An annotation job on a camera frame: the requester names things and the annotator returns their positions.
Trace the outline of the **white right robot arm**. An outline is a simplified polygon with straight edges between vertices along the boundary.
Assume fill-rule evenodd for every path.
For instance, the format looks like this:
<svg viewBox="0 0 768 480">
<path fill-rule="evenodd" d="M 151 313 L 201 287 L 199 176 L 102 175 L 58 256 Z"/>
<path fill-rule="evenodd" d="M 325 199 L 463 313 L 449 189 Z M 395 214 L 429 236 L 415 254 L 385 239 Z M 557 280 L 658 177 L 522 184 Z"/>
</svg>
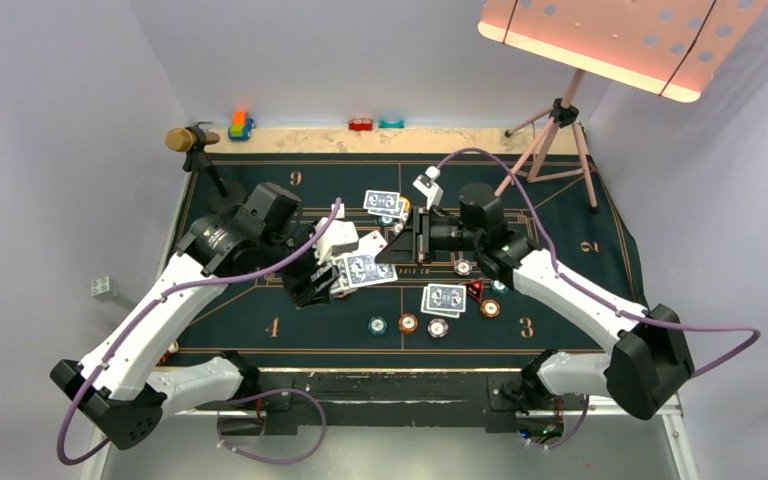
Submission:
<svg viewBox="0 0 768 480">
<path fill-rule="evenodd" d="M 437 251 L 470 252 L 486 277 L 549 307 L 601 349 L 582 355 L 546 350 L 522 369 L 519 388 L 500 395 L 522 411 L 547 408 L 568 394 L 608 397 L 648 420 L 691 378 L 695 367 L 672 309 L 647 310 L 558 262 L 547 247 L 509 228 L 491 186 L 468 184 L 458 199 L 457 216 L 414 208 L 377 261 L 421 264 Z"/>
</svg>

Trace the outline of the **four of diamonds card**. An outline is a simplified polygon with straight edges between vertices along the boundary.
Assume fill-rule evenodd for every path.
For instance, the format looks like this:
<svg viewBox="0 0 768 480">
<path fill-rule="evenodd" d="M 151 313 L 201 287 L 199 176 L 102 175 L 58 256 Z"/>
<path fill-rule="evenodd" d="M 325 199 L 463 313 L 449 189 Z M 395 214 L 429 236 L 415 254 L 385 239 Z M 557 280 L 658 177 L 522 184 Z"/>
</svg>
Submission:
<svg viewBox="0 0 768 480">
<path fill-rule="evenodd" d="M 358 248 L 355 254 L 377 255 L 387 246 L 384 235 L 379 230 L 373 230 L 359 238 Z"/>
</svg>

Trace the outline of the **card protruding from box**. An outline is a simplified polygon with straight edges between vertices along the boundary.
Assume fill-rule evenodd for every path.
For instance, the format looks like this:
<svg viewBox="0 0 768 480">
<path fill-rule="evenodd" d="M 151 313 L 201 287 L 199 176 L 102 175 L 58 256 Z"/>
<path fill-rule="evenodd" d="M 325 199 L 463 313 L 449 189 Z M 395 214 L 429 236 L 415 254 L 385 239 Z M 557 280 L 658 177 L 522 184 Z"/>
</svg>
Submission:
<svg viewBox="0 0 768 480">
<path fill-rule="evenodd" d="M 378 264 L 369 254 L 350 255 L 343 260 L 350 288 L 395 282 L 398 275 L 392 264 Z"/>
</svg>

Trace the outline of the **green blue chip stack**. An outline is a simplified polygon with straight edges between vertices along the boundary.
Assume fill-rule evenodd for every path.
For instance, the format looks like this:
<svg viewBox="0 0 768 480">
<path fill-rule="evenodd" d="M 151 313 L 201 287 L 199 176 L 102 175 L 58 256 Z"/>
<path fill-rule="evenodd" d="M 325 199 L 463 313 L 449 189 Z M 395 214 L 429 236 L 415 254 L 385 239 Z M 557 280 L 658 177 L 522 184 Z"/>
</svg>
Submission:
<svg viewBox="0 0 768 480">
<path fill-rule="evenodd" d="M 383 336 L 388 330 L 388 322 L 383 317 L 374 316 L 368 322 L 368 330 L 371 335 Z"/>
</svg>

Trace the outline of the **blue white card deck box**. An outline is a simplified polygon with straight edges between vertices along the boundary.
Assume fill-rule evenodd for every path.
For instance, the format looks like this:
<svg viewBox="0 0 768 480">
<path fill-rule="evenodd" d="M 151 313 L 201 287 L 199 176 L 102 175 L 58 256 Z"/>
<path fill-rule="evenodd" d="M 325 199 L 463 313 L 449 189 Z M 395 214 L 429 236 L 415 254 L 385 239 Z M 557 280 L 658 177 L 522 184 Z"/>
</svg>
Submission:
<svg viewBox="0 0 768 480">
<path fill-rule="evenodd" d="M 347 271 L 341 261 L 326 262 L 310 277 L 314 291 L 319 296 L 340 298 L 356 291 L 349 285 Z"/>
</svg>

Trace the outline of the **blue back playing card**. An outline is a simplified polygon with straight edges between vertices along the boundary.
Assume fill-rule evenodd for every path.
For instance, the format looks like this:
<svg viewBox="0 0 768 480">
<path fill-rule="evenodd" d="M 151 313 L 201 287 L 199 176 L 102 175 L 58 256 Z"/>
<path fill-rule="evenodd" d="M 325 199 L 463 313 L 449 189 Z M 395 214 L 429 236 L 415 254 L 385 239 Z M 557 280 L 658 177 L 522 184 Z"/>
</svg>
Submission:
<svg viewBox="0 0 768 480">
<path fill-rule="evenodd" d="M 397 202 L 395 209 L 369 209 L 368 212 L 371 215 L 375 215 L 379 217 L 391 217 L 391 218 L 401 218 L 404 213 L 402 211 L 399 200 Z"/>
</svg>

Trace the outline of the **red black all-in triangle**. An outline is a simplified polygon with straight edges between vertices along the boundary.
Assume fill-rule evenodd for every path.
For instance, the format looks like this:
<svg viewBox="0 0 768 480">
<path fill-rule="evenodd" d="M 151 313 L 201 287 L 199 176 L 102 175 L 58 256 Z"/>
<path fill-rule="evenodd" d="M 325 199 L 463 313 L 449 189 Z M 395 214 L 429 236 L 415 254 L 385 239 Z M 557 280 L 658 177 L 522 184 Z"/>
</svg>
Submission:
<svg viewBox="0 0 768 480">
<path fill-rule="evenodd" d="M 470 280 L 465 283 L 467 295 L 477 303 L 483 301 L 484 286 L 483 278 Z"/>
</svg>

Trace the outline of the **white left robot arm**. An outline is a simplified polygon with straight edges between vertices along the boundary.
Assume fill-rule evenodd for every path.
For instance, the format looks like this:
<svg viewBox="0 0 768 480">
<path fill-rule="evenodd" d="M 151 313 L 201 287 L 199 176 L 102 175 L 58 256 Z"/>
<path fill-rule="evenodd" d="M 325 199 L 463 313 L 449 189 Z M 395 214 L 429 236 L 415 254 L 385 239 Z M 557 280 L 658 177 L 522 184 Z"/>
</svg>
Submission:
<svg viewBox="0 0 768 480">
<path fill-rule="evenodd" d="M 171 373 L 155 367 L 190 322 L 228 286 L 277 273 L 298 307 L 327 303 L 335 269 L 319 264 L 322 238 L 333 232 L 342 200 L 317 223 L 298 218 L 301 200 L 273 183 L 256 186 L 246 202 L 195 220 L 175 246 L 156 283 L 103 342 L 50 372 L 70 398 L 57 440 L 77 411 L 104 435 L 103 446 L 130 449 L 179 412 L 224 402 L 244 409 L 265 397 L 260 371 L 234 351 Z"/>
</svg>

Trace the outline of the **pink blue chip stack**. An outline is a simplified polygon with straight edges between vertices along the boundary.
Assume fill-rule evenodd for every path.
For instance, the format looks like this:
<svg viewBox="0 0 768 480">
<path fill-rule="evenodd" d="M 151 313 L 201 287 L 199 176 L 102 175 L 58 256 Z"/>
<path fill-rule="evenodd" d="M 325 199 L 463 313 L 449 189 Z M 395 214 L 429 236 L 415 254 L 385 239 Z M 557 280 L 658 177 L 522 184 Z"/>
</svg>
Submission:
<svg viewBox="0 0 768 480">
<path fill-rule="evenodd" d="M 449 325 L 442 318 L 434 318 L 429 322 L 427 331 L 432 338 L 443 338 L 448 334 Z"/>
</svg>

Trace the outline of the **orange red chip stack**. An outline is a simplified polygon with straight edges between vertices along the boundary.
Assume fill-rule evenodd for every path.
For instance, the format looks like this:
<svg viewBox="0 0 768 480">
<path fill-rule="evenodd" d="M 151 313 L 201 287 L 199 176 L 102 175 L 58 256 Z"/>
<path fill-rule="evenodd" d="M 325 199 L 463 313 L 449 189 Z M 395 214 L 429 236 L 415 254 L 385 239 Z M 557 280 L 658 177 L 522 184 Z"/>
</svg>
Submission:
<svg viewBox="0 0 768 480">
<path fill-rule="evenodd" d="M 414 314 L 406 313 L 400 316 L 398 328 L 402 334 L 413 334 L 419 326 L 418 318 Z"/>
</svg>

